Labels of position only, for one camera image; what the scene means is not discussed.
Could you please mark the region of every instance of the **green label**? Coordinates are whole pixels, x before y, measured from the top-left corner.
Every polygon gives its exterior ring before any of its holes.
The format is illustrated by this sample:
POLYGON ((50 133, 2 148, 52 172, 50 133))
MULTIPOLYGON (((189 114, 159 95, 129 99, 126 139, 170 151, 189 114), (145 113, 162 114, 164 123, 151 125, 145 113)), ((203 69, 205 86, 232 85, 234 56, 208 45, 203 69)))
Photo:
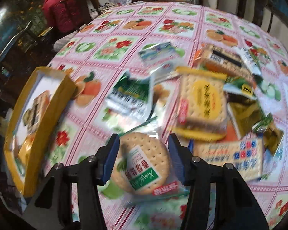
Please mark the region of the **green label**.
POLYGON ((150 167, 149 169, 145 170, 142 174, 136 176, 132 180, 130 180, 131 186, 134 188, 134 190, 138 190, 145 185, 149 184, 150 182, 156 180, 159 178, 159 176, 156 174, 154 169, 150 167))

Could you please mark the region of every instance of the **red label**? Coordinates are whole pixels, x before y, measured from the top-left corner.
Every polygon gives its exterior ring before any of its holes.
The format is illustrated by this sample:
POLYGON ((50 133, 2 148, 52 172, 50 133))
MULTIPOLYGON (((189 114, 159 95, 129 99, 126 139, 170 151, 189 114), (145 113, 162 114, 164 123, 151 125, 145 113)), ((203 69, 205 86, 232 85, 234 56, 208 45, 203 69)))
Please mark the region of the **red label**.
POLYGON ((182 99, 180 102, 178 112, 178 123, 185 124, 187 113, 188 113, 188 101, 186 99, 182 99))
POLYGON ((177 181, 174 181, 168 185, 160 186, 154 189, 153 195, 162 195, 178 188, 177 181))

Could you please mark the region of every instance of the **red puffer jacket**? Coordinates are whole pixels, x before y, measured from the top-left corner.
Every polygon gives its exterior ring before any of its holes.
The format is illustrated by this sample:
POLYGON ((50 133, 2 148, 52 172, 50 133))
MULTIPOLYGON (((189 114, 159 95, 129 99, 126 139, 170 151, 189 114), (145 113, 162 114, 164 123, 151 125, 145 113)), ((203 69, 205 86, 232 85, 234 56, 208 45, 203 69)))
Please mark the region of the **red puffer jacket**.
MULTIPOLYGON (((48 26, 57 27, 60 32, 66 33, 74 29, 74 25, 68 16, 67 10, 62 0, 45 0, 43 6, 43 12, 47 19, 48 26)), ((77 26, 83 24, 83 19, 78 8, 76 1, 68 1, 68 9, 71 13, 73 21, 77 26)))

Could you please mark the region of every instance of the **floral tablecloth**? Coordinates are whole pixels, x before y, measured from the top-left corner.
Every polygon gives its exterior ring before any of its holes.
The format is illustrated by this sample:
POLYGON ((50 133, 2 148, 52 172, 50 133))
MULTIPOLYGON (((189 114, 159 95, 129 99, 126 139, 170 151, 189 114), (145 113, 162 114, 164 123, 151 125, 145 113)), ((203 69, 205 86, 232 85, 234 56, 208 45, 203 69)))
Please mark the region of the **floral tablecloth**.
MULTIPOLYGON (((84 81, 85 87, 60 118, 44 172, 56 162, 76 164, 105 144, 112 133, 107 126, 111 112, 104 105, 105 96, 125 69, 134 77, 147 76, 138 52, 168 41, 189 66, 197 49, 206 43, 229 51, 234 46, 249 48, 259 58, 263 78, 274 91, 263 93, 256 88, 256 95, 285 135, 275 156, 265 153, 263 176, 249 187, 273 228, 288 211, 288 53, 256 25, 208 7, 173 2, 116 7, 93 20, 63 47, 50 65, 69 73, 74 81, 84 81)), ((166 81, 163 89, 169 94, 161 127, 166 141, 174 123, 178 81, 166 81)), ((187 198, 125 208, 121 199, 110 200, 100 194, 100 202, 108 229, 179 229, 187 198)), ((72 203, 77 220, 76 186, 72 203)))

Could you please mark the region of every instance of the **pink tablecloth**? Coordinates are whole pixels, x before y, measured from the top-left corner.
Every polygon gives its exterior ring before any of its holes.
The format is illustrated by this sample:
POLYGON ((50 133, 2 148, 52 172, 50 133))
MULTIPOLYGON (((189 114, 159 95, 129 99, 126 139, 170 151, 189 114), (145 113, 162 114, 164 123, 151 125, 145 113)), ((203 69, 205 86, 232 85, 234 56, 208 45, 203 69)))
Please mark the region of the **pink tablecloth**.
MULTIPOLYGON (((266 152, 262 179, 249 183, 273 228, 288 210, 288 53, 278 40, 256 25, 208 7, 173 2, 116 7, 75 35, 54 57, 51 66, 69 72, 73 80, 79 77, 81 80, 81 76, 87 77, 94 72, 95 83, 89 89, 95 98, 89 101, 88 97, 82 96, 81 100, 69 104, 56 129, 45 173, 56 162, 76 164, 81 157, 96 153, 105 144, 112 133, 102 120, 105 115, 103 101, 109 89, 125 69, 135 77, 148 75, 138 58, 139 50, 149 44, 168 41, 189 66, 204 43, 229 51, 232 51, 232 45, 249 48, 260 59, 263 78, 280 92, 278 101, 273 94, 267 96, 256 89, 262 108, 273 114, 275 124, 285 135, 274 157, 266 152)), ((171 92, 162 124, 162 139, 166 140, 174 122, 178 83, 167 81, 164 87, 171 92)), ((186 199, 173 200, 172 206, 161 202, 150 206, 165 212, 176 207, 177 219, 157 220, 165 229, 178 228, 181 218, 178 212, 185 208, 186 199)), ((103 195, 100 195, 100 201, 108 229, 152 229, 149 226, 154 226, 156 219, 143 213, 145 206, 124 208, 122 200, 109 200, 103 195)), ((73 205, 77 219, 76 187, 73 187, 73 205)))

